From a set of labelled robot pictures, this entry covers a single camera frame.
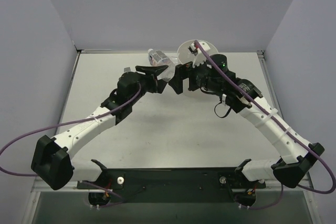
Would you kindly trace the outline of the red white label bottle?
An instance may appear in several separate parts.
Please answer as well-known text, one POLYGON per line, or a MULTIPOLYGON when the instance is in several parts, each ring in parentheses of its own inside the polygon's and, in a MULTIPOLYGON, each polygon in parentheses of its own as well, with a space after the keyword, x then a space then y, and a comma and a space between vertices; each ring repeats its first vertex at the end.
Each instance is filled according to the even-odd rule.
POLYGON ((175 64, 172 60, 162 51, 149 49, 148 59, 150 65, 153 67, 167 66, 167 68, 160 74, 162 80, 169 82, 175 74, 175 64))

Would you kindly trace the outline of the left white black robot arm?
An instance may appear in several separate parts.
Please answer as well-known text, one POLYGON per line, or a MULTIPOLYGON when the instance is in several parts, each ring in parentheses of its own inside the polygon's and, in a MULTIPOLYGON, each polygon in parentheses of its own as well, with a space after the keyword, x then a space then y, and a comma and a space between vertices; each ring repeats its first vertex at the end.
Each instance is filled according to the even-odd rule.
POLYGON ((123 73, 117 88, 87 118, 75 122, 65 132, 53 137, 45 135, 37 141, 32 170, 53 190, 81 180, 96 188, 105 186, 108 175, 101 163, 90 161, 89 166, 83 166, 71 160, 95 137, 124 120, 147 92, 162 93, 166 82, 158 77, 166 69, 167 66, 137 66, 134 72, 123 73))

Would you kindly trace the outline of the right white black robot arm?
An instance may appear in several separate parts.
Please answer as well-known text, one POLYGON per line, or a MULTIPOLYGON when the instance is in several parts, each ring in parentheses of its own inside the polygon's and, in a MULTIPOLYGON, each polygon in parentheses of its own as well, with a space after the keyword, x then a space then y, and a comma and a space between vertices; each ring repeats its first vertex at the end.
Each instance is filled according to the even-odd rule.
POLYGON ((247 180, 276 179, 286 187, 295 188, 324 152, 321 144, 312 144, 297 134, 251 81, 230 71, 226 56, 212 55, 199 65, 179 64, 169 84, 180 94, 185 79, 189 80, 189 90, 204 89, 219 96, 278 151, 280 157, 276 160, 247 161, 240 168, 247 180))

